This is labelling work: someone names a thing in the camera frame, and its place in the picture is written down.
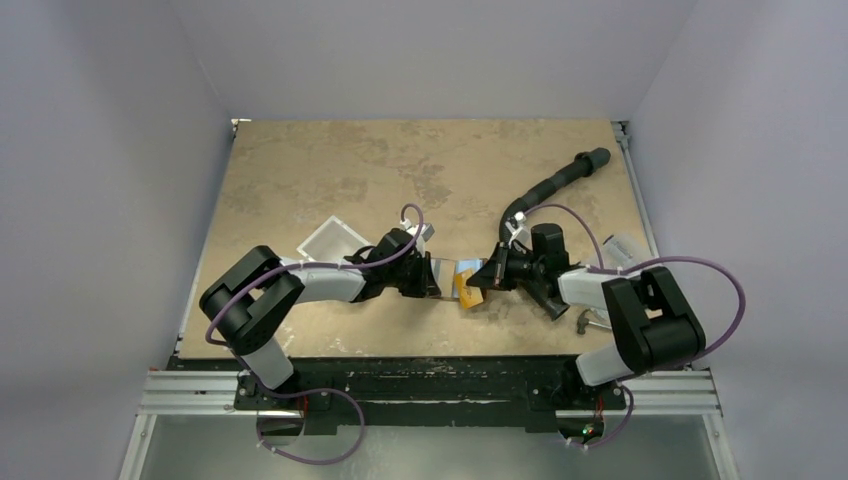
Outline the gold VIP card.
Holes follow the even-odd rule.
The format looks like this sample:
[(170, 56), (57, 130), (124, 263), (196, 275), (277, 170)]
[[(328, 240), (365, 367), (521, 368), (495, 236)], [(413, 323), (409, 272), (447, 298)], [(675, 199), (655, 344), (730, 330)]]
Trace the gold VIP card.
[(470, 283), (471, 277), (475, 273), (475, 270), (469, 268), (454, 275), (454, 286), (457, 290), (459, 304), (466, 310), (472, 309), (485, 302), (483, 290), (479, 287), (472, 286)]

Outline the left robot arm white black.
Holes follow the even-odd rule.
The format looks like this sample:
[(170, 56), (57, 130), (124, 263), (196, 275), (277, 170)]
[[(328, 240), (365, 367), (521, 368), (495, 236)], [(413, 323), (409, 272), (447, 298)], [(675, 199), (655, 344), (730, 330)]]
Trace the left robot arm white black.
[(259, 395), (272, 408), (297, 399), (295, 368), (275, 338), (298, 304), (318, 301), (361, 303), (387, 288), (409, 298), (437, 298), (441, 289), (431, 255), (413, 246), (414, 235), (393, 228), (338, 262), (298, 262), (269, 246), (248, 251), (204, 291), (199, 308), (223, 345), (258, 377)]

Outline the brown leather card holder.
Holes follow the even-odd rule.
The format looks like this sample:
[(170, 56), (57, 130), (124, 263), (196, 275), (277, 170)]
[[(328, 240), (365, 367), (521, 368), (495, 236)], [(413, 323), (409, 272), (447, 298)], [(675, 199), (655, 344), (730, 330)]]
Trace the brown leather card holder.
[(458, 302), (457, 290), (454, 286), (454, 275), (465, 269), (477, 271), (484, 261), (482, 259), (452, 260), (444, 258), (432, 258), (433, 272), (441, 288), (442, 295), (437, 300)]

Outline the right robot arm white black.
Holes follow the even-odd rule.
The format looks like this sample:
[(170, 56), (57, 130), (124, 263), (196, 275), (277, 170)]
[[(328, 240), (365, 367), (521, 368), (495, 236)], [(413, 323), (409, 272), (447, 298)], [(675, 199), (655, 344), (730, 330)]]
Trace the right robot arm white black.
[(522, 289), (552, 319), (574, 306), (607, 313), (612, 342), (578, 355), (561, 381), (564, 399), (576, 407), (596, 399), (603, 384), (688, 360), (706, 345), (699, 320), (667, 268), (604, 274), (573, 263), (556, 224), (532, 227), (528, 246), (498, 243), (466, 283), (482, 290)]

